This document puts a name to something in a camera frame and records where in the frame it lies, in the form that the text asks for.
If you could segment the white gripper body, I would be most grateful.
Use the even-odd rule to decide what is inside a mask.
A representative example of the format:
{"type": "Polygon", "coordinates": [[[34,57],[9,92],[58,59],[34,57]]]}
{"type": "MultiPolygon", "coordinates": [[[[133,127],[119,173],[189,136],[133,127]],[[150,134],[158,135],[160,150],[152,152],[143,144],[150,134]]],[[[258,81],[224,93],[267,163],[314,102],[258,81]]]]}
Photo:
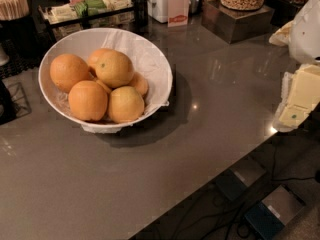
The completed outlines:
{"type": "Polygon", "coordinates": [[[308,0],[297,13],[288,47],[290,56],[299,63],[320,63],[320,0],[308,0]]]}

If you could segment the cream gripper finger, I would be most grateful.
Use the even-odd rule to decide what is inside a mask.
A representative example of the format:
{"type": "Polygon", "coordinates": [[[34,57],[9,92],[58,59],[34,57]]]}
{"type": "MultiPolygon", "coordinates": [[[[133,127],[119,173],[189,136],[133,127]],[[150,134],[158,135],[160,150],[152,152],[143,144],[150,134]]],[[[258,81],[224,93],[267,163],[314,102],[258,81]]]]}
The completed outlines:
{"type": "Polygon", "coordinates": [[[282,89],[278,117],[285,127],[297,128],[320,103],[320,67],[303,64],[289,75],[289,88],[282,89]]]}
{"type": "Polygon", "coordinates": [[[269,38],[269,43],[280,47],[288,46],[290,43],[290,31],[292,24],[293,22],[289,21],[274,32],[269,38]]]}

